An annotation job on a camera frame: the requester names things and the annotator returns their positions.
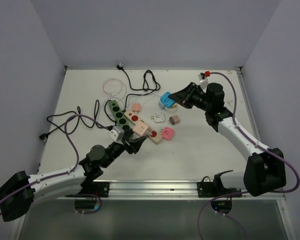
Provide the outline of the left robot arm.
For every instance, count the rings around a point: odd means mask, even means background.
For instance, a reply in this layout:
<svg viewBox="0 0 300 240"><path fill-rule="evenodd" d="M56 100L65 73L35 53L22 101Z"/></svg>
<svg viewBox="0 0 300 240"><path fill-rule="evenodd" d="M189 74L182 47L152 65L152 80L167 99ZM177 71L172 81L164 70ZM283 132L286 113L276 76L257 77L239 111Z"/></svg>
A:
<svg viewBox="0 0 300 240"><path fill-rule="evenodd" d="M131 135L131 131L124 133L120 141L108 147L94 145L84 159L61 170L31 175L25 171L15 173L0 187L0 217L4 222L14 221L31 207L62 197L93 198L101 205L94 181L123 152L138 153L146 136L131 139Z"/></svg>

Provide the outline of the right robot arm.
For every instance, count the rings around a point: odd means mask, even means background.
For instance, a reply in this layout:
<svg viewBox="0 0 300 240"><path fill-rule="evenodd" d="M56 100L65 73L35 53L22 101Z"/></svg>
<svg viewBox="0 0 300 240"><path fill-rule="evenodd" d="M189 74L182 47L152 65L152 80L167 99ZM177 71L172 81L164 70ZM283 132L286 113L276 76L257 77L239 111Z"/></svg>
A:
<svg viewBox="0 0 300 240"><path fill-rule="evenodd" d="M192 82L168 97L186 109L197 107L203 110L208 125L230 141L246 160L243 172L227 170L215 174L212 189L217 196L238 189L257 197L286 185L282 151L270 149L240 127L233 113L225 107L225 93L219 83L209 83L206 90L202 90Z"/></svg>

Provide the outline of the blue round adapter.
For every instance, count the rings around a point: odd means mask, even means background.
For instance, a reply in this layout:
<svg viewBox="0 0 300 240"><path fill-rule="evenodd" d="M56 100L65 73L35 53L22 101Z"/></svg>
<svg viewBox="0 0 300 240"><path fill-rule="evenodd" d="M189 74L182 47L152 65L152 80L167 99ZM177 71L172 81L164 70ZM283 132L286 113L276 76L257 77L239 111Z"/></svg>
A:
<svg viewBox="0 0 300 240"><path fill-rule="evenodd" d="M176 103L174 100L170 99L171 92L167 91L165 92L159 99L158 105L160 109L171 109L173 105Z"/></svg>

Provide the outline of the white socket adapter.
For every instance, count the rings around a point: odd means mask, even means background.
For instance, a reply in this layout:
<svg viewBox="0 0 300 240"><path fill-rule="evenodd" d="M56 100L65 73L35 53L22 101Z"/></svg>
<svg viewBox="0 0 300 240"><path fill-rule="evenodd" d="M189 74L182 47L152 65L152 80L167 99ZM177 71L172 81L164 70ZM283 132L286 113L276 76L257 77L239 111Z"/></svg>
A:
<svg viewBox="0 0 300 240"><path fill-rule="evenodd" d="M166 120L164 112L155 112L150 119L156 124L163 123Z"/></svg>

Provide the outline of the beige cube socket adapter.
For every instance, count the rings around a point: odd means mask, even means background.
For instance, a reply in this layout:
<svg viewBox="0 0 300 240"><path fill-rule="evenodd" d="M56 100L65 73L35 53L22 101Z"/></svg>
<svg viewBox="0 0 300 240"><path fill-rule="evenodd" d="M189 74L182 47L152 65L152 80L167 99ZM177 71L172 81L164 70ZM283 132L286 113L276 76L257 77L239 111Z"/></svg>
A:
<svg viewBox="0 0 300 240"><path fill-rule="evenodd" d="M149 136L152 132L150 126L143 122L142 120L138 121L132 131L137 134L139 137Z"/></svg>

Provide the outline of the brown plug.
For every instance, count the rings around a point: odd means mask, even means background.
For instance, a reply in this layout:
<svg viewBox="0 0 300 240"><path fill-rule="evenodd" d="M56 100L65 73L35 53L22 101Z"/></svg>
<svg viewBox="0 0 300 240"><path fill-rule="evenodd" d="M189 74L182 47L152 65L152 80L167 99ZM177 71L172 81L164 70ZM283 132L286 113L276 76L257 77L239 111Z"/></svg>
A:
<svg viewBox="0 0 300 240"><path fill-rule="evenodd" d="M174 126L174 125L180 123L180 118L177 115L173 115L173 116L169 117L168 122Z"/></svg>

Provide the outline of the beige power strip red sockets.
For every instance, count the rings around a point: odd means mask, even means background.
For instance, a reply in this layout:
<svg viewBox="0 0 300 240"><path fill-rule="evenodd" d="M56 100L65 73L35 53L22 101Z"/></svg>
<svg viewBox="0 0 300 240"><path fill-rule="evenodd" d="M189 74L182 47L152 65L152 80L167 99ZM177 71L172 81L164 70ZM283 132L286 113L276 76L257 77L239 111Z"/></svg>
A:
<svg viewBox="0 0 300 240"><path fill-rule="evenodd" d="M148 137L155 144L158 144L162 140L159 132L151 128L137 113L128 110L124 112L124 116L132 123L132 131L138 137Z"/></svg>

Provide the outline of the pink USB charger cube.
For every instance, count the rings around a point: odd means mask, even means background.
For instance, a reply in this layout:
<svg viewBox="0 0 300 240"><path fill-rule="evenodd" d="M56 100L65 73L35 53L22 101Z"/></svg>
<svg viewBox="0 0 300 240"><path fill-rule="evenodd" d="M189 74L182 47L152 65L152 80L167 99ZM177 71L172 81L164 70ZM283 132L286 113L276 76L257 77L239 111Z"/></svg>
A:
<svg viewBox="0 0 300 240"><path fill-rule="evenodd" d="M132 103L132 111L135 112L135 113L138 113L140 112L141 110L141 104L139 102L133 102Z"/></svg>

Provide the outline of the green power strip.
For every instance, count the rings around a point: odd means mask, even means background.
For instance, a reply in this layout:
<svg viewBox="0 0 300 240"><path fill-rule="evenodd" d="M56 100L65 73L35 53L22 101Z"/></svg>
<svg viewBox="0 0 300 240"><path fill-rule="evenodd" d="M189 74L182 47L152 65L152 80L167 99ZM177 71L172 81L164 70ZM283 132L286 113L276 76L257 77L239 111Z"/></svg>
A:
<svg viewBox="0 0 300 240"><path fill-rule="evenodd" d="M108 102L108 107L115 118L115 121L119 127L124 131L129 130L131 127L129 125L128 119L125 117L124 112L121 110L118 102L116 100L110 100Z"/></svg>

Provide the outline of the pink socket adapter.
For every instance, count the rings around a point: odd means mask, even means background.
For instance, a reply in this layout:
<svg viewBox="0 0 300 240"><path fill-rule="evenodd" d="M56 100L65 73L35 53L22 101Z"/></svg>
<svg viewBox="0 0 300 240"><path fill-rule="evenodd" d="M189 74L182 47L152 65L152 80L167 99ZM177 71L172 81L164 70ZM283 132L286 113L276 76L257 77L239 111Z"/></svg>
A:
<svg viewBox="0 0 300 240"><path fill-rule="evenodd" d="M173 138L173 136L175 135L175 130L171 127L166 126L162 129L160 129L160 133L161 133L161 137L164 140L170 141Z"/></svg>

